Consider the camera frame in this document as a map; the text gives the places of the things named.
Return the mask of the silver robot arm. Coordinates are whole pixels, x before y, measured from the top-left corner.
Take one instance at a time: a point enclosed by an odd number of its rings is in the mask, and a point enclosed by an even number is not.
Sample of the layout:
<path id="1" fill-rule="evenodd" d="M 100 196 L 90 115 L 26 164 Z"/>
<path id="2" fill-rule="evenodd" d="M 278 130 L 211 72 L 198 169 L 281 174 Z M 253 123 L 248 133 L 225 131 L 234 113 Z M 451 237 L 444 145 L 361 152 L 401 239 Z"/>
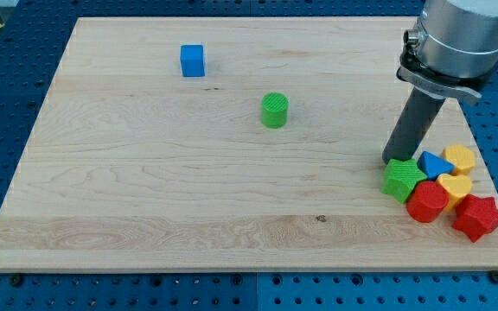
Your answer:
<path id="1" fill-rule="evenodd" d="M 474 105 L 498 63 L 498 0 L 426 0 L 403 43 L 397 75 L 414 101 Z"/>

